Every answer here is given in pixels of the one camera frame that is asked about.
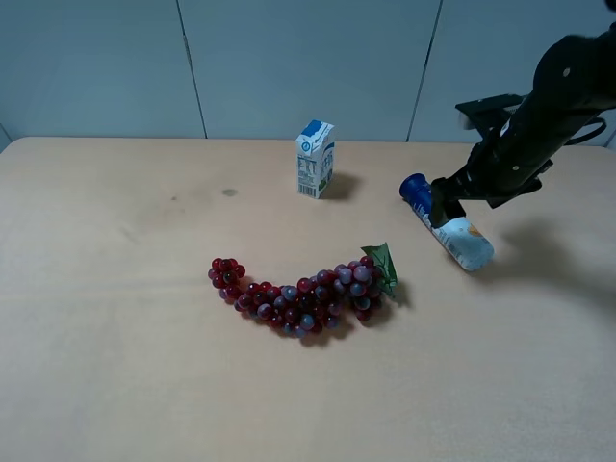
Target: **blue can lid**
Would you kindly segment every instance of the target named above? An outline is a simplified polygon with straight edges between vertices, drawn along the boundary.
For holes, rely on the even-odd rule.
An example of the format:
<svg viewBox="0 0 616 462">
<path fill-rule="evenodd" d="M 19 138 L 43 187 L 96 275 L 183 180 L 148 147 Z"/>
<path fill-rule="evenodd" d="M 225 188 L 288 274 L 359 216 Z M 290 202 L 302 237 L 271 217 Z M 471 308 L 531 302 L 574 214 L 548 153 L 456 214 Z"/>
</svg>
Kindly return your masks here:
<svg viewBox="0 0 616 462">
<path fill-rule="evenodd" d="M 411 207 L 417 209 L 422 206 L 426 213 L 432 208 L 432 194 L 430 184 L 421 173 L 415 173 L 406 178 L 400 185 L 400 195 Z"/>
</svg>

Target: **spray can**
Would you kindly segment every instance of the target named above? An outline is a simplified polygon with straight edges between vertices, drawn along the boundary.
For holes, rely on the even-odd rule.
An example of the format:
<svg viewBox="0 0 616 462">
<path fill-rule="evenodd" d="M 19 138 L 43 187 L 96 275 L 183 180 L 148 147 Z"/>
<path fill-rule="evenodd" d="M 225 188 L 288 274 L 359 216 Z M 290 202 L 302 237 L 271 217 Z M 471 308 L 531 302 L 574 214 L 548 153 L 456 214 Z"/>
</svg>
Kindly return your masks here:
<svg viewBox="0 0 616 462">
<path fill-rule="evenodd" d="M 479 270 L 492 260 L 494 248 L 466 218 L 455 218 L 438 229 L 432 227 L 428 218 L 432 208 L 430 184 L 421 173 L 402 182 L 400 195 L 464 270 Z"/>
</svg>

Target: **purple grape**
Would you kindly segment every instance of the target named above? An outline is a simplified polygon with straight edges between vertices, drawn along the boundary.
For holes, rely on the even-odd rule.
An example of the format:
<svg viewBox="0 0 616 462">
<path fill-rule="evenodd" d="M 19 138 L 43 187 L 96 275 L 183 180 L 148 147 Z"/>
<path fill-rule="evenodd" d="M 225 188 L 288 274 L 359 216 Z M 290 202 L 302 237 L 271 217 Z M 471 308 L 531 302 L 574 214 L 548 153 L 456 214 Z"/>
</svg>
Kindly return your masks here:
<svg viewBox="0 0 616 462">
<path fill-rule="evenodd" d="M 242 308 L 248 308 L 252 304 L 252 297 L 248 294 L 241 294 L 238 301 L 240 302 L 240 306 Z"/>
<path fill-rule="evenodd" d="M 329 271 L 322 269 L 317 273 L 317 281 L 320 285 L 325 285 L 329 282 Z"/>
<path fill-rule="evenodd" d="M 327 307 L 327 311 L 332 316 L 339 316 L 343 311 L 343 304 L 339 301 L 332 301 Z"/>
<path fill-rule="evenodd" d="M 299 326 L 305 331 L 308 331 L 315 326 L 315 319 L 310 315 L 302 315 Z"/>
<path fill-rule="evenodd" d="M 264 303 L 257 309 L 257 315 L 262 320 L 268 320 L 273 315 L 273 308 L 269 303 Z"/>
<path fill-rule="evenodd" d="M 299 306 L 304 310 L 309 310 L 315 306 L 316 303 L 315 296 L 312 294 L 302 294 L 299 298 Z"/>
<path fill-rule="evenodd" d="M 362 296 L 366 293 L 366 286 L 360 282 L 353 282 L 350 285 L 350 294 L 353 296 Z"/>
<path fill-rule="evenodd" d="M 336 279 L 334 281 L 334 291 L 336 291 L 338 294 L 342 295 L 346 289 L 347 288 L 343 286 L 343 283 L 340 282 L 340 279 Z"/>
<path fill-rule="evenodd" d="M 282 290 L 282 296 L 284 296 L 287 301 L 296 301 L 298 295 L 299 290 L 294 286 L 285 286 Z"/>
<path fill-rule="evenodd" d="M 370 279 L 370 275 L 372 274 L 372 270 L 369 268 L 360 265 L 356 269 L 353 270 L 353 277 L 355 280 L 359 282 L 366 282 Z"/>
<path fill-rule="evenodd" d="M 298 339 L 303 339 L 306 336 L 306 334 L 308 333 L 304 329 L 302 329 L 299 324 L 296 325 L 293 328 L 293 332 L 294 332 L 295 336 L 298 337 Z"/>
<path fill-rule="evenodd" d="M 366 296 L 355 298 L 355 307 L 360 311 L 366 311 L 370 308 L 370 299 Z"/>
<path fill-rule="evenodd" d="M 325 322 L 325 327 L 327 327 L 328 329 L 335 329 L 336 327 L 338 327 L 339 323 L 340 320 L 337 316 L 328 316 L 327 321 Z"/>
<path fill-rule="evenodd" d="M 348 268 L 343 268 L 338 272 L 338 277 L 343 284 L 350 284 L 350 281 L 353 280 L 353 271 Z"/>
<path fill-rule="evenodd" d="M 295 307 L 287 308 L 285 311 L 285 320 L 287 322 L 295 322 L 299 318 L 299 310 Z"/>
<path fill-rule="evenodd" d="M 324 301 L 329 298 L 329 291 L 327 291 L 327 288 L 324 286 L 317 286 L 317 288 L 315 289 L 315 295 L 320 301 Z"/>
<path fill-rule="evenodd" d="M 283 311 L 287 306 L 287 300 L 285 300 L 284 296 L 279 296 L 276 300 L 273 301 L 273 307 L 277 310 Z"/>
</svg>

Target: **white carton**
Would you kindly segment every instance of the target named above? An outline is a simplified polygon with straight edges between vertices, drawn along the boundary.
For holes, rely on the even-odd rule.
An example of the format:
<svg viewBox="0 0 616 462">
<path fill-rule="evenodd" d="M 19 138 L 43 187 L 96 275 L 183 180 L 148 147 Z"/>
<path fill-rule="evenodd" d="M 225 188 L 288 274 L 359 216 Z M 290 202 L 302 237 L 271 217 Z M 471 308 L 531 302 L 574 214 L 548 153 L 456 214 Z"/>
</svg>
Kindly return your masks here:
<svg viewBox="0 0 616 462">
<path fill-rule="evenodd" d="M 334 167 L 334 126 L 313 120 L 295 140 L 297 192 L 319 198 L 331 181 Z"/>
</svg>

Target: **wall seam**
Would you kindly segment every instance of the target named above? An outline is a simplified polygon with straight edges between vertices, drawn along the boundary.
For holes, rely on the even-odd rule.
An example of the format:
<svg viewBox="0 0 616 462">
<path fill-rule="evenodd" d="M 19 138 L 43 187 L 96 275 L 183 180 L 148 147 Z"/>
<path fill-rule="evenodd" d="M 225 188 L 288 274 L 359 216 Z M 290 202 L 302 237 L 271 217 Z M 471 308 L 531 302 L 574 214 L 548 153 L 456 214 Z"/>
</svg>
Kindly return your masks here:
<svg viewBox="0 0 616 462">
<path fill-rule="evenodd" d="M 417 97 L 415 98 L 415 106 L 413 107 L 413 114 L 411 115 L 411 123 L 408 125 L 408 132 L 406 132 L 406 142 L 409 142 L 411 138 L 411 131 L 413 130 L 413 123 L 415 122 L 415 116 L 417 115 L 417 108 L 420 105 L 420 97 L 422 96 L 422 88 L 424 87 L 424 79 L 425 73 L 427 72 L 427 65 L 430 61 L 430 53 L 432 52 L 432 44 L 434 43 L 434 36 L 436 36 L 436 29 L 439 25 L 439 19 L 441 17 L 441 9 L 443 8 L 444 0 L 440 0 L 439 9 L 436 12 L 436 17 L 434 18 L 434 27 L 432 28 L 432 36 L 430 37 L 430 44 L 427 46 L 427 51 L 425 53 L 425 61 L 423 62 L 423 71 L 422 71 L 422 79 L 420 80 L 420 85 L 417 89 Z"/>
<path fill-rule="evenodd" d="M 14 139 L 11 137 L 11 135 L 9 135 L 9 132 L 7 132 L 7 129 L 4 128 L 4 125 L 2 125 L 2 123 L 0 123 L 0 130 L 2 130 L 2 133 L 6 135 L 10 142 L 14 141 Z"/>
<path fill-rule="evenodd" d="M 609 148 L 609 145 L 612 143 L 612 141 L 614 140 L 614 137 L 616 137 L 616 129 L 614 129 L 614 133 L 612 133 L 609 138 L 607 139 L 607 141 L 605 142 L 605 144 L 603 145 L 603 147 L 607 147 Z"/>
<path fill-rule="evenodd" d="M 191 58 L 191 48 L 189 46 L 189 40 L 186 37 L 186 28 L 184 27 L 184 18 L 182 17 L 182 10 L 180 9 L 180 1 L 175 0 L 175 6 L 177 7 L 177 14 L 180 18 L 180 26 L 182 26 L 182 38 L 184 39 L 184 48 L 186 49 L 186 58 L 189 61 L 189 68 L 191 69 L 192 87 L 194 88 L 194 95 L 196 96 L 196 104 L 199 108 L 199 117 L 201 117 L 201 127 L 203 128 L 203 136 L 208 138 L 208 131 L 205 129 L 205 119 L 203 118 L 203 108 L 201 107 L 201 98 L 199 97 L 199 88 L 196 85 L 196 79 L 194 78 L 193 59 Z"/>
</svg>

